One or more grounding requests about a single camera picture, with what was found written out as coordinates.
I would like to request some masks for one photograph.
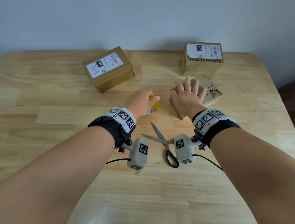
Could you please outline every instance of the small cardboard box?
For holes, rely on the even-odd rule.
[[[190,80],[191,90],[192,91],[193,91],[193,87],[194,87],[194,84],[195,84],[196,80],[199,80],[198,96],[201,93],[202,89],[207,87],[207,91],[206,91],[205,97],[203,99],[203,105],[205,107],[209,107],[209,106],[214,105],[217,102],[217,100],[220,97],[222,97],[222,95],[223,95],[222,92],[212,82],[212,80],[208,76],[206,76],[205,74]],[[175,90],[178,93],[177,87],[174,87],[171,90]],[[179,117],[180,117],[181,120],[183,120],[185,116],[183,114],[179,114]]]
[[[84,69],[101,93],[130,79],[133,66],[120,46],[82,62]]]
[[[206,74],[213,78],[223,65],[220,43],[204,43],[187,41],[181,57],[183,76],[197,77]]]

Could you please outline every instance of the torn cardboard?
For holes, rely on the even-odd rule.
[[[183,76],[197,77],[206,74],[213,78],[223,65],[223,54],[220,43],[187,41],[181,56]]]
[[[214,105],[217,102],[217,100],[223,95],[222,92],[218,89],[218,87],[205,74],[190,80],[191,90],[192,91],[193,91],[193,87],[194,87],[194,84],[195,84],[196,80],[199,80],[198,96],[201,93],[202,89],[207,87],[207,91],[206,91],[206,94],[205,94],[205,97],[204,97],[204,100],[203,100],[203,105],[205,107],[209,107],[209,106]],[[178,93],[177,87],[174,87],[173,89],[171,89],[171,91],[172,90],[175,90]],[[171,98],[170,98],[170,101],[171,101],[174,109],[176,110]],[[181,120],[183,120],[185,115],[179,114],[179,117],[180,117]]]
[[[94,87],[101,93],[129,80],[133,66],[120,46],[82,62]]]

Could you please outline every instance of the barcode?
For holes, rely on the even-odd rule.
[[[115,57],[111,54],[111,58],[113,59],[113,61],[117,64],[117,60],[115,59]]]
[[[217,56],[216,47],[213,47],[214,55]]]

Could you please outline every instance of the black scissor handle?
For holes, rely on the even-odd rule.
[[[173,160],[176,162],[176,166],[172,165],[169,161],[169,157],[172,157]],[[167,158],[167,162],[169,163],[170,166],[172,166],[173,168],[178,168],[179,167],[179,162],[178,160],[176,159],[176,157],[172,154],[172,152],[170,152],[169,150],[166,150],[166,158]]]

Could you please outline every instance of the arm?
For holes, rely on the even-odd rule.
[[[137,91],[124,107],[138,119],[160,99],[150,95]],[[114,146],[106,129],[92,126],[49,149],[0,184],[0,223],[67,223]]]
[[[186,79],[178,83],[173,102],[190,119],[205,110],[204,92],[197,97]],[[211,140],[213,155],[251,209],[258,223],[291,223],[295,220],[295,160],[273,145],[239,128],[228,128]]]

